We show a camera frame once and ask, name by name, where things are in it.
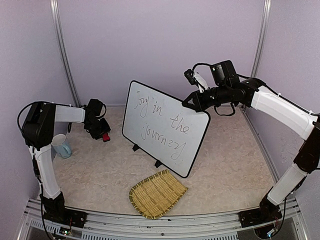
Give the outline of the red bone-shaped eraser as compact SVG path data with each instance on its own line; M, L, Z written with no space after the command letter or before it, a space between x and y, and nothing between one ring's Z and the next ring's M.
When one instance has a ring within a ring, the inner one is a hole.
M111 140L109 134L106 132L102 135L103 142L109 142Z

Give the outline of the white whiteboard black frame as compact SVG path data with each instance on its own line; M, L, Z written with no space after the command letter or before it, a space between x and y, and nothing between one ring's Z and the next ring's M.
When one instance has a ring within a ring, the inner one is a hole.
M207 112L146 84L129 85L122 134L156 161L187 178L210 124Z

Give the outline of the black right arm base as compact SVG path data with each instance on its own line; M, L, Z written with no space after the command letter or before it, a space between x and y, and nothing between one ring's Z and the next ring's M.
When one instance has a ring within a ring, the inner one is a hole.
M278 204L274 205L267 199L267 195L259 203L259 207L240 211L238 213L242 228L251 227L281 219L282 213Z

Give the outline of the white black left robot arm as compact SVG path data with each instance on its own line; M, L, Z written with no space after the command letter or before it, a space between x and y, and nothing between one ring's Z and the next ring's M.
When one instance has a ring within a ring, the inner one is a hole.
M40 186L42 204L50 214L63 223L70 218L70 211L64 207L65 199L58 186L52 163L52 141L56 123L81 123L90 136L104 142L109 141L111 128L105 119L107 107L100 100L92 98L81 107L34 101L23 108L27 111L18 129L31 155L33 172Z

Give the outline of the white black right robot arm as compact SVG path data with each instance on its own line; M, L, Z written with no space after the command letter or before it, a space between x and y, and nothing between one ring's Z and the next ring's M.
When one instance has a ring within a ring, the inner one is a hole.
M255 212L260 222L266 222L275 214L275 206L284 201L309 174L319 169L320 115L283 97L261 79L238 74L230 60L206 66L216 86L209 87L194 67L187 69L184 76L198 90L183 100L184 107L203 112L223 104L230 104L232 108L242 104L278 120L303 139L292 165L264 197L266 203Z

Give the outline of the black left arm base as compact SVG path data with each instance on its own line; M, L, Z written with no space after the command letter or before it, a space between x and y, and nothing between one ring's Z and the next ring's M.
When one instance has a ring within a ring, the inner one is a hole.
M39 196L44 208L44 219L71 227L84 228L87 213L66 208L62 192L56 198L44 197L42 193Z

